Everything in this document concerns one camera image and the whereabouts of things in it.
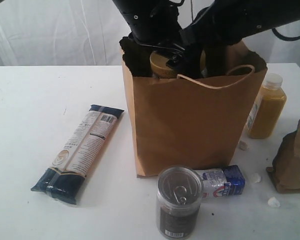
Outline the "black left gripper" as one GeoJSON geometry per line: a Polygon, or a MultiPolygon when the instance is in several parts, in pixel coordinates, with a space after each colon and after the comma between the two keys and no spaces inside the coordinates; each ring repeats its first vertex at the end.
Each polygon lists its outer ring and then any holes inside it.
{"type": "Polygon", "coordinates": [[[138,45],[151,48],[168,58],[168,66],[177,74],[200,78],[202,48],[185,49],[180,29],[141,31],[129,34],[138,45]]]}

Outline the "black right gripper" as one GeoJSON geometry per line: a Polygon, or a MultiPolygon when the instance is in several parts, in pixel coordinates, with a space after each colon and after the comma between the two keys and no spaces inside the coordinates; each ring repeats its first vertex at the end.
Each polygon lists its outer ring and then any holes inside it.
{"type": "Polygon", "coordinates": [[[228,28],[216,22],[218,14],[231,9],[232,4],[211,4],[201,9],[190,25],[179,31],[183,45],[231,46],[243,38],[227,33],[228,28]]]}

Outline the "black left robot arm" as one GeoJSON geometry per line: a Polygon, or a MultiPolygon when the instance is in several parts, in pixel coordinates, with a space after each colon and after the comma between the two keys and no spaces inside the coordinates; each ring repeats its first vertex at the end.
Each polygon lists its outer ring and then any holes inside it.
{"type": "Polygon", "coordinates": [[[166,65],[177,74],[192,79],[202,76],[200,60],[203,47],[187,45],[178,22],[183,0],[114,0],[128,24],[129,39],[168,59],[166,65]]]}

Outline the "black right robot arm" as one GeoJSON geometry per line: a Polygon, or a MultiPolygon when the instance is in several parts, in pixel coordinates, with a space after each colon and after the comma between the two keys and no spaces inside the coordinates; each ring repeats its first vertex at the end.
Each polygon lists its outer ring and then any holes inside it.
{"type": "Polygon", "coordinates": [[[234,45],[300,20],[300,0],[215,0],[180,31],[186,46],[234,45]]]}

